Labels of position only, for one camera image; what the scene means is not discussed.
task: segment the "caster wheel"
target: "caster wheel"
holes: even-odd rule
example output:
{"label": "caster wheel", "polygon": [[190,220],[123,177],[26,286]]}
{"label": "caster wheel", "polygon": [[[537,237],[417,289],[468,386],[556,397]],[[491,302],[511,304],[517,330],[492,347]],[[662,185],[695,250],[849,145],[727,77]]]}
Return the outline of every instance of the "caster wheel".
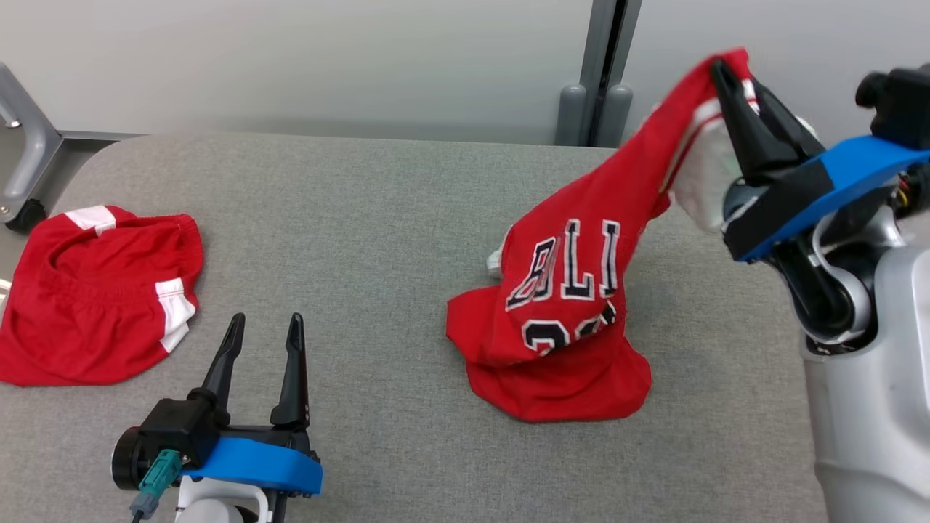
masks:
{"label": "caster wheel", "polygon": [[149,463],[145,459],[145,449],[142,447],[139,428],[126,429],[110,458],[110,475],[113,483],[120,490],[139,490],[139,482],[149,472]]}
{"label": "caster wheel", "polygon": [[16,217],[7,222],[7,229],[14,233],[27,235],[45,218],[48,218],[46,208],[39,200],[26,200]]}

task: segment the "white fabric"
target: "white fabric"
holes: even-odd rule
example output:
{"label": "white fabric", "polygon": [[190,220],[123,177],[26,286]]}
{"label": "white fabric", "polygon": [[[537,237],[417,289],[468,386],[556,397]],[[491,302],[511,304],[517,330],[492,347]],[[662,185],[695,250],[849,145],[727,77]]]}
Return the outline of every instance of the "white fabric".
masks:
{"label": "white fabric", "polygon": [[12,283],[6,280],[0,280],[0,304],[3,304],[3,300],[7,298],[7,294],[11,287],[13,287]]}
{"label": "white fabric", "polygon": [[507,243],[507,236],[509,236],[510,233],[511,230],[508,229],[507,233],[504,235],[503,241],[500,242],[500,247],[487,257],[487,274],[498,280],[504,277],[503,269],[500,267],[500,260],[502,256],[501,253],[504,250],[504,244]]}
{"label": "white fabric", "polygon": [[[745,80],[743,88],[750,107],[758,112],[751,81]],[[811,134],[817,135],[802,118],[798,121]],[[719,101],[707,101],[695,111],[691,128],[679,143],[676,156],[682,159],[672,162],[671,166],[674,176],[671,190],[675,201],[699,228],[719,233],[724,223],[726,191],[742,176]]]}
{"label": "white fabric", "polygon": [[165,337],[161,344],[171,354],[187,335],[187,320],[191,319],[196,308],[184,296],[184,284],[180,278],[156,283],[155,292],[165,311]]}
{"label": "white fabric", "polygon": [[64,213],[75,225],[83,230],[94,229],[97,236],[102,235],[104,231],[116,227],[116,218],[104,206],[95,206],[80,208]]}

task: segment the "garment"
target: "garment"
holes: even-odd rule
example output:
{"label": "garment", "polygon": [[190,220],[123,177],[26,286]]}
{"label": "garment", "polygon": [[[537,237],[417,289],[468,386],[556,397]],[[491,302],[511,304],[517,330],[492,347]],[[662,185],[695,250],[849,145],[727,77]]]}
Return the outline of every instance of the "garment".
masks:
{"label": "garment", "polygon": [[113,206],[40,223],[13,274],[0,325],[0,381],[103,385],[178,346],[197,308],[204,252],[187,215],[137,218]]}
{"label": "garment", "polygon": [[0,304],[3,304],[3,301],[7,298],[7,293],[9,292],[9,286],[12,285],[6,280],[0,280]]}
{"label": "garment", "polygon": [[478,396],[529,422],[622,418],[643,405],[652,376],[624,336],[622,276],[676,174],[696,168],[695,151],[728,141],[702,135],[720,120],[717,59],[751,95],[744,49],[701,62],[603,165],[511,227],[488,259],[500,285],[449,301],[446,335]]}

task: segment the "gray table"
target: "gray table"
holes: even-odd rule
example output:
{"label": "gray table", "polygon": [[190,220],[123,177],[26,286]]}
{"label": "gray table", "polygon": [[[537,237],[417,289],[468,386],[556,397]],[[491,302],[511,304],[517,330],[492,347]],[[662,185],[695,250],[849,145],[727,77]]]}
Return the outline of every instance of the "gray table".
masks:
{"label": "gray table", "polygon": [[289,522],[824,520],[786,292],[677,208],[650,225],[625,278],[628,336],[655,378],[639,412],[531,425],[471,393],[445,301],[489,284],[485,256],[508,225],[610,153],[263,135],[105,149],[57,211],[192,214],[202,308],[171,357],[130,382],[0,386],[0,522],[126,523],[114,441],[199,384],[239,311],[239,423],[268,421],[288,318],[307,323],[325,483],[289,505]]}

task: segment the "black and white lettering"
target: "black and white lettering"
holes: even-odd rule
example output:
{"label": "black and white lettering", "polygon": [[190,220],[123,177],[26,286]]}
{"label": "black and white lettering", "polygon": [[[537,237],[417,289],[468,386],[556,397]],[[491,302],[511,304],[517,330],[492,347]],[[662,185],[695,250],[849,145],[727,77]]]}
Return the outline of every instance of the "black and white lettering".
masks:
{"label": "black and white lettering", "polygon": [[597,332],[597,328],[600,327],[600,325],[601,315],[582,321],[578,325],[578,328],[575,329],[575,339],[580,340],[585,336],[591,336],[593,333]]}
{"label": "black and white lettering", "polygon": [[617,321],[617,308],[614,307],[613,303],[607,302],[607,306],[601,312],[601,321],[604,322],[604,325],[614,325],[614,322]]}
{"label": "black and white lettering", "polygon": [[531,351],[546,355],[568,345],[568,331],[558,320],[530,320],[523,327],[524,344]]}
{"label": "black and white lettering", "polygon": [[513,290],[507,298],[504,310],[510,311],[521,305],[526,305],[536,296],[545,300],[552,295],[551,264],[549,263],[552,251],[555,248],[555,238],[550,237],[536,244],[533,261],[529,264],[529,274],[523,283]]}
{"label": "black and white lettering", "polygon": [[604,254],[601,256],[601,297],[610,298],[617,292],[617,241],[620,224],[604,220]]}
{"label": "black and white lettering", "polygon": [[578,281],[578,237],[581,235],[581,221],[572,218],[565,226],[565,281],[562,284],[562,298],[566,300],[594,300],[594,275],[582,274]]}
{"label": "black and white lettering", "polygon": [[575,340],[591,336],[600,330],[602,325],[613,325],[615,321],[617,321],[617,309],[614,308],[613,303],[607,302],[607,306],[599,315],[578,324],[578,328],[575,329]]}

